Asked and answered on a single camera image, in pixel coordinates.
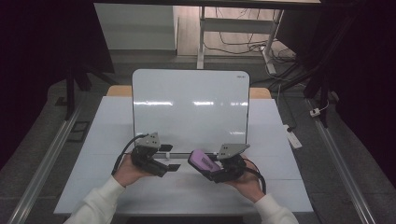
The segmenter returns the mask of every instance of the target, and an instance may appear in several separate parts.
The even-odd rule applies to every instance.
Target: white tabletop
[[[134,135],[132,103],[131,97],[103,98],[55,214],[71,214],[92,188],[103,185],[110,177],[116,158]],[[267,192],[292,212],[312,212],[274,100],[250,100],[248,110],[247,142],[251,147],[245,155],[261,170]],[[120,196],[117,214],[235,216],[256,213],[252,203],[235,189],[208,181],[186,160],[160,161],[178,163],[181,167],[163,178],[146,177],[128,187]]]

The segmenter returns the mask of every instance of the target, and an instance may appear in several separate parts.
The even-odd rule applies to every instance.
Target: white panel
[[[246,143],[245,72],[141,69],[133,74],[134,132],[158,132],[172,153]]]
[[[172,6],[94,5],[109,49],[176,49]]]

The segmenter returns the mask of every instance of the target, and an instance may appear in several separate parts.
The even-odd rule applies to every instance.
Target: power strip
[[[293,149],[297,149],[302,147],[301,142],[297,139],[296,135],[293,132],[288,132],[289,125],[285,124],[283,125],[285,128],[286,136],[289,139],[290,145]]]

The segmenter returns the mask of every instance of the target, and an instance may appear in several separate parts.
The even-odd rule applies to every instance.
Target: wall
[[[94,5],[109,49],[176,49],[173,7]]]

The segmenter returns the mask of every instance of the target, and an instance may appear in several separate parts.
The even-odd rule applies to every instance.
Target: metal stand
[[[277,27],[282,17],[283,10],[277,10],[274,21],[254,21],[223,18],[205,18],[205,7],[200,7],[200,40],[198,46],[197,69],[204,69],[204,33],[208,32],[228,32],[245,34],[266,34],[270,35],[265,49],[262,51],[266,66],[270,74],[276,74],[274,65],[270,62],[270,50],[274,42]]]
[[[276,74],[274,65],[271,62],[270,50],[271,50],[272,44],[274,43],[277,27],[279,26],[280,18],[282,17],[282,14],[283,14],[283,10],[276,10],[274,24],[272,25],[270,36],[268,37],[267,45],[264,48],[264,50],[262,51],[262,57],[264,57],[265,66],[267,66],[267,71],[268,71],[269,75]]]

